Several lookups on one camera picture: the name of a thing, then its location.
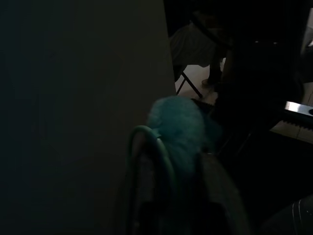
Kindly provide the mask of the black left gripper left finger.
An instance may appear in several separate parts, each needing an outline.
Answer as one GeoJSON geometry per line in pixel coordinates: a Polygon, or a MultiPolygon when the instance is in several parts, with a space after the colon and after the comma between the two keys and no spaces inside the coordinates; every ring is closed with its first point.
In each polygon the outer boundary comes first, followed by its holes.
{"type": "Polygon", "coordinates": [[[114,234],[169,235],[175,175],[161,145],[143,140],[131,152],[114,205],[114,234]]]}

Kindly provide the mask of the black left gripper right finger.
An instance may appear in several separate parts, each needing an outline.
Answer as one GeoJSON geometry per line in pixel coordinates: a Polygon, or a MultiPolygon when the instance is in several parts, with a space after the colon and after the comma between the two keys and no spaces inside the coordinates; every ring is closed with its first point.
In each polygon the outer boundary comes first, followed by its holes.
{"type": "Polygon", "coordinates": [[[252,228],[239,190],[213,154],[202,154],[203,176],[211,202],[221,207],[232,235],[251,235],[252,228]]]}

